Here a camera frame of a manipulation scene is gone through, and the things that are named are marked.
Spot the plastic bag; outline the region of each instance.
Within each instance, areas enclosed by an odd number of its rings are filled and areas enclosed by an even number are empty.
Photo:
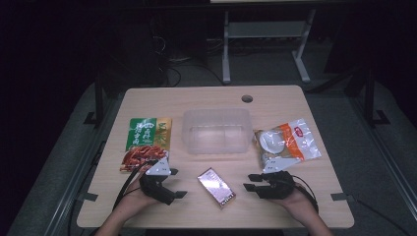
[[[281,171],[293,164],[322,156],[304,119],[270,130],[255,131],[264,173]]]

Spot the plastic wrapper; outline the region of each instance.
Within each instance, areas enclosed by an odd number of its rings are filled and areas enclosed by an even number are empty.
[[[322,156],[304,119],[270,130],[255,131],[264,173],[281,171],[293,164]]]
[[[132,171],[147,160],[169,157],[171,118],[133,118],[120,171]]]
[[[220,208],[224,208],[230,201],[236,198],[236,194],[212,168],[201,174],[198,179],[215,199]]]

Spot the plastic storage box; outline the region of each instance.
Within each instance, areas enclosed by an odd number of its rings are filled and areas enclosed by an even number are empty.
[[[184,112],[182,140],[192,154],[246,152],[254,136],[249,111],[242,108]]]

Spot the table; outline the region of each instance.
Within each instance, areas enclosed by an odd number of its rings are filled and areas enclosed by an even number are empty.
[[[252,102],[242,101],[250,95]],[[95,202],[85,200],[78,216],[80,227],[98,227],[112,206],[128,174],[119,172],[124,156],[129,122],[138,117],[171,117],[170,167],[179,169],[163,185],[172,191],[188,191],[184,199],[171,206],[146,208],[130,219],[126,227],[140,228],[293,228],[302,227],[278,205],[260,200],[245,190],[248,174],[260,174],[262,168],[255,145],[245,153],[188,154],[181,141],[184,111],[196,108],[245,108],[250,111],[254,129],[269,129],[304,118],[322,157],[286,169],[303,178],[316,194],[320,215],[331,228],[348,228],[354,223],[346,201],[334,201],[331,194],[342,193],[323,140],[305,99],[297,86],[211,87],[211,88],[132,88],[121,104],[106,147],[89,187],[97,195]],[[197,177],[212,167],[237,198],[220,209]]]

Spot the human hand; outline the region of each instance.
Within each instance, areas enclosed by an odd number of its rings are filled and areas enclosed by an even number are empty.
[[[145,207],[159,203],[159,201],[145,195],[141,190],[139,179],[146,171],[146,169],[142,169],[139,176],[129,185],[122,200],[108,215],[95,235],[118,235],[128,219],[137,215]]]
[[[296,183],[295,185],[304,188],[299,183]],[[294,191],[283,200],[270,201],[284,207],[294,219],[301,223],[308,220],[312,215],[317,215],[312,203],[298,189],[294,189]]]
[[[296,183],[296,186],[304,188],[299,183]],[[307,228],[310,235],[333,235],[325,222],[320,218],[309,199],[298,189],[294,189],[294,191],[283,200],[270,201],[283,206],[294,219]]]
[[[147,196],[141,190],[139,179],[146,171],[146,169],[141,170],[139,176],[134,181],[132,181],[132,183],[126,189],[122,200],[113,210],[113,212],[116,212],[121,217],[121,220],[126,221],[138,214],[143,208],[159,203],[159,201]]]

